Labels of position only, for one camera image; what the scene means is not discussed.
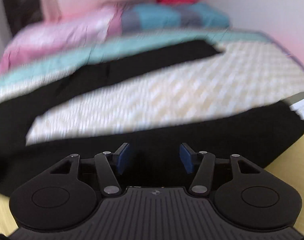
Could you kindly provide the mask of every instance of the pink blanket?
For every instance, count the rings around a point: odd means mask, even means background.
[[[69,21],[34,24],[21,30],[7,46],[0,73],[63,50],[101,43],[108,35],[120,33],[120,11],[114,6]]]

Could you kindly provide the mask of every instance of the bedding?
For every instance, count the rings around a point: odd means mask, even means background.
[[[224,13],[205,3],[168,6],[137,4],[122,14],[122,32],[138,32],[174,27],[229,27]]]
[[[6,47],[0,62],[0,74],[63,50],[105,41],[116,13],[116,7],[105,6],[71,21],[26,27]]]
[[[182,181],[187,183],[189,178],[184,176],[175,158],[178,141],[186,140],[197,150],[204,150],[206,145],[206,150],[222,157],[237,152],[265,167],[304,133],[301,120],[304,116],[300,117],[288,107],[295,103],[293,95],[302,99],[304,67],[268,37],[231,30],[140,33],[63,52],[1,76],[0,103],[8,104],[11,98],[20,100],[22,95],[28,98],[37,93],[38,88],[44,89],[55,81],[61,83],[60,91],[67,93],[71,91],[68,89],[71,82],[77,81],[78,73],[82,72],[77,70],[84,69],[84,65],[100,62],[106,65],[116,58],[193,40],[206,40],[215,44],[216,51],[223,52],[93,90],[63,104],[56,101],[58,105],[48,111],[42,109],[45,114],[17,130],[18,144],[8,144],[13,148],[8,147],[3,154],[0,151],[0,192],[9,195],[23,182],[70,153],[87,158],[100,151],[113,151],[124,140],[151,149],[139,151],[136,168],[140,167],[142,177],[133,171],[129,177],[139,177],[140,183],[160,183],[167,178],[167,183],[181,184]],[[235,86],[232,80],[241,85]],[[62,100],[61,95],[49,94],[48,98]],[[226,107],[226,102],[227,105],[236,103],[236,107]],[[73,112],[66,112],[69,107]],[[300,106],[293,110],[301,114]],[[11,111],[9,116],[14,114],[14,110]],[[99,114],[97,119],[87,119],[96,114]],[[133,125],[124,123],[127,118]],[[39,133],[42,128],[47,129],[46,133]],[[18,134],[13,133],[9,141],[17,139]]]

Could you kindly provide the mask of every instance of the silver screw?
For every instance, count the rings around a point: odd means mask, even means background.
[[[108,194],[115,194],[119,192],[119,187],[116,186],[107,186],[104,188],[104,192]]]
[[[192,187],[191,189],[194,193],[197,193],[197,194],[203,194],[205,192],[207,192],[207,187],[206,186],[202,186],[202,185],[196,185],[194,187]]]

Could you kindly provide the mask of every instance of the yellow floor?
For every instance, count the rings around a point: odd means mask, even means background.
[[[304,135],[266,170],[293,186],[300,193],[303,207],[295,228],[304,234]],[[0,195],[0,233],[9,235],[16,228],[8,208],[8,198]]]

